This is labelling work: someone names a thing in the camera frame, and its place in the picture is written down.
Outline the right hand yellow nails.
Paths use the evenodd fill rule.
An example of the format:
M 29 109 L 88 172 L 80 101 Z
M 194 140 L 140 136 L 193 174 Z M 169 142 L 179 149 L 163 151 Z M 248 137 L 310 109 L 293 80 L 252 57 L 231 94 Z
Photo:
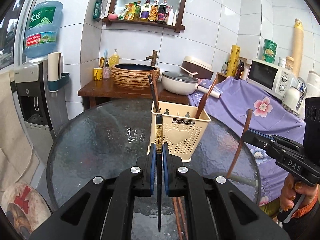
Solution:
M 297 194 L 304 194 L 305 198 L 300 205 L 300 209 L 310 205 L 318 197 L 318 184 L 308 186 L 301 181 L 295 182 L 293 175 L 288 174 L 284 186 L 281 189 L 280 207 L 283 211 L 288 211 L 294 206 Z

